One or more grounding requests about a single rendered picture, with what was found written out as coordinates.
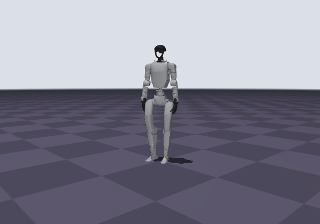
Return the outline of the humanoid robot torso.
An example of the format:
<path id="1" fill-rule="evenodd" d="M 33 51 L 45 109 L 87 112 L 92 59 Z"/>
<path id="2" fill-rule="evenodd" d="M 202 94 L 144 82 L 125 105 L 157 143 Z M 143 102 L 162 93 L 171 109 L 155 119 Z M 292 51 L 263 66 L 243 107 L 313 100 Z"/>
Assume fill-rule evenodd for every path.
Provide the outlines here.
<path id="1" fill-rule="evenodd" d="M 154 95 L 154 105 L 165 106 L 167 96 L 164 94 L 162 88 L 167 88 L 170 82 L 170 69 L 167 64 L 169 62 L 167 62 L 167 60 L 162 60 L 162 62 L 157 61 L 155 62 L 154 60 L 150 65 L 151 82 L 154 88 L 159 88 L 159 90 L 156 90 L 156 95 Z"/>

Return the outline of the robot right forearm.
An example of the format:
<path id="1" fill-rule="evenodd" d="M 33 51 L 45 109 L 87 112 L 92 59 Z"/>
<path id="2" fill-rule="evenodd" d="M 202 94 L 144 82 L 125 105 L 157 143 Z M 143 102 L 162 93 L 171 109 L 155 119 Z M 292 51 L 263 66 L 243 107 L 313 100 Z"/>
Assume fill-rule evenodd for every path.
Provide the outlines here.
<path id="1" fill-rule="evenodd" d="M 147 100 L 147 91 L 148 91 L 148 87 L 144 86 L 144 82 L 143 82 L 143 90 L 142 90 L 142 97 L 141 97 L 141 101 L 144 101 L 144 98 L 146 98 Z"/>

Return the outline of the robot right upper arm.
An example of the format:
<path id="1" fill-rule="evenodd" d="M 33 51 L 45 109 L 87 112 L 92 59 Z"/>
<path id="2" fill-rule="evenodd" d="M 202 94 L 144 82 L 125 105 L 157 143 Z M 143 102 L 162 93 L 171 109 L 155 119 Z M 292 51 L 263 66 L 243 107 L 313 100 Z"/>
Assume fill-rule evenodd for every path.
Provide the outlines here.
<path id="1" fill-rule="evenodd" d="M 147 64 L 145 66 L 145 80 L 144 80 L 144 86 L 150 86 L 151 82 L 150 82 L 150 76 L 151 76 L 151 63 Z"/>

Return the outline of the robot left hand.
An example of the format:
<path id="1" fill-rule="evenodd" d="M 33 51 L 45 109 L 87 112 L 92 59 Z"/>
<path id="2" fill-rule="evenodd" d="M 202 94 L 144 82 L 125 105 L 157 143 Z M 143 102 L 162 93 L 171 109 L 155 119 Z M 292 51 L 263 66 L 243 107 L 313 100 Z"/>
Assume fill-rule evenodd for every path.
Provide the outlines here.
<path id="1" fill-rule="evenodd" d="M 178 102 L 176 102 L 176 101 L 177 101 L 177 99 L 175 98 L 175 99 L 173 100 L 173 103 L 174 103 L 173 109 L 170 111 L 170 112 L 172 112 L 172 114 L 174 114 L 174 113 L 176 112 L 177 107 L 178 107 Z"/>

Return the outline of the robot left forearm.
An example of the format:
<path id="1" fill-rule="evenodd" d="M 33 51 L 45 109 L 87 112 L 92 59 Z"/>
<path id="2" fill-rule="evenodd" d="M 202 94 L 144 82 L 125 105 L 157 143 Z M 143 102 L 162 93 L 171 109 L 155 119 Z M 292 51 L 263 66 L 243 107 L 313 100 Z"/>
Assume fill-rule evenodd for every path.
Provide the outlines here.
<path id="1" fill-rule="evenodd" d="M 176 98 L 176 99 L 177 99 L 177 102 L 179 102 L 179 98 L 178 98 L 178 83 L 177 83 L 177 81 L 175 81 L 175 83 L 176 83 L 176 86 L 175 86 L 175 87 L 172 87 L 173 101 L 174 101 L 174 99 Z"/>

